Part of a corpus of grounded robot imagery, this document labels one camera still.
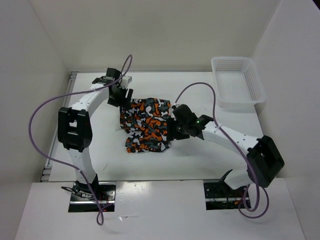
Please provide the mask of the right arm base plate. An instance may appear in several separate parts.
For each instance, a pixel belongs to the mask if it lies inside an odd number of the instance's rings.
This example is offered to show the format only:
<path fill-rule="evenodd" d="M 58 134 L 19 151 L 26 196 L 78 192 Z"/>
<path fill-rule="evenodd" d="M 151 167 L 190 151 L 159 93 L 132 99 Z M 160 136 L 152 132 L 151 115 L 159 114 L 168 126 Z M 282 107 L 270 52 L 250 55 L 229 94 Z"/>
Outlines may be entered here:
<path fill-rule="evenodd" d="M 217 179 L 204 181 L 204 197 L 206 210 L 233 210 L 238 209 L 243 202 L 245 186 L 231 189 L 223 185 Z"/>

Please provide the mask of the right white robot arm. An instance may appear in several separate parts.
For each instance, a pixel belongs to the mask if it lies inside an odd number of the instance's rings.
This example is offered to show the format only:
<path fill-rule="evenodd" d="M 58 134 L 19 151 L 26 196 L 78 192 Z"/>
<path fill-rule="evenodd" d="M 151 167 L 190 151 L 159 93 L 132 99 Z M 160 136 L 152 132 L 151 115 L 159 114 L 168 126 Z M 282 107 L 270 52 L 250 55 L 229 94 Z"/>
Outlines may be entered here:
<path fill-rule="evenodd" d="M 196 116 L 186 104 L 174 105 L 172 114 L 166 121 L 168 141 L 199 138 L 243 157 L 245 168 L 228 170 L 219 180 L 219 191 L 225 197 L 246 185 L 267 188 L 285 165 L 275 142 L 267 135 L 258 138 L 224 127 L 214 116 Z"/>

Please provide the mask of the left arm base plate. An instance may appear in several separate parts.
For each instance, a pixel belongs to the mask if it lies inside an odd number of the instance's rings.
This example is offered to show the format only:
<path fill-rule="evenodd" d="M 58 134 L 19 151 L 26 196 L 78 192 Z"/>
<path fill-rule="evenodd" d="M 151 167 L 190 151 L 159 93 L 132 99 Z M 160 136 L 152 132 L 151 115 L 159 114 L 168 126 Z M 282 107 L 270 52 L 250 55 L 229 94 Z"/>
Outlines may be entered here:
<path fill-rule="evenodd" d="M 91 193 L 80 191 L 75 192 L 76 184 L 73 187 L 62 187 L 71 192 L 68 212 L 69 213 L 93 213 L 98 212 L 99 208 Z M 115 211 L 116 182 L 99 182 L 99 193 L 96 195 L 103 212 Z"/>

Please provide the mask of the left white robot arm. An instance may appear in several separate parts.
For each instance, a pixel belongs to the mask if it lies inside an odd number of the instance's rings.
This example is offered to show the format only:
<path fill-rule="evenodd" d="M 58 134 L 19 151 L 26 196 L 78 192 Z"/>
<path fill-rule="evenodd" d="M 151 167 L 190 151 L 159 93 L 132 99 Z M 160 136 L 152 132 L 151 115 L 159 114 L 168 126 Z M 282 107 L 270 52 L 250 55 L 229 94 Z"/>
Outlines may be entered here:
<path fill-rule="evenodd" d="M 71 157 L 76 180 L 73 192 L 94 200 L 100 194 L 98 174 L 93 168 L 89 146 L 93 140 L 91 117 L 107 101 L 117 108 L 130 106 L 133 90 L 129 88 L 131 76 L 115 68 L 108 68 L 106 75 L 97 77 L 83 96 L 70 107 L 58 111 L 57 138 Z"/>

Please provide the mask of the orange camouflage shorts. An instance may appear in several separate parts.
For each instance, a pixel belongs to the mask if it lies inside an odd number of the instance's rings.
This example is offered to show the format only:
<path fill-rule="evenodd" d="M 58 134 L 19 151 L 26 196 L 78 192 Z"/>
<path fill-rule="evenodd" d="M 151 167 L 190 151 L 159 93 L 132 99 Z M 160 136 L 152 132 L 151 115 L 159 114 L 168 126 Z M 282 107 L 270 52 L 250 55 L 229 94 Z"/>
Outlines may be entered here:
<path fill-rule="evenodd" d="M 128 153 L 161 153 L 170 148 L 168 123 L 171 102 L 161 98 L 133 98 L 129 108 L 119 109 L 120 128 L 127 134 Z"/>

